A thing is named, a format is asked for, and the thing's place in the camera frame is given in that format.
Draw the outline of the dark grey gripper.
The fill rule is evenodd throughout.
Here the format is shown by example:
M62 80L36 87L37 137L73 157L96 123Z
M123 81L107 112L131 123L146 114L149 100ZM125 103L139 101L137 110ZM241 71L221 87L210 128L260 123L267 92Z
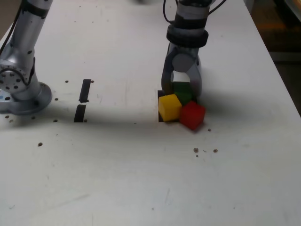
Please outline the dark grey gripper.
M161 87L166 95L170 95L173 93L172 90L172 73L174 71L173 67L173 58L175 56L176 49L178 53L188 54L192 57L197 57L195 63L191 66L191 68L187 71L187 75L190 79L190 86L195 98L200 98L202 94L202 68L201 62L198 56L199 48L186 48L175 45L173 43L169 43L167 54L164 62L163 72L161 76Z

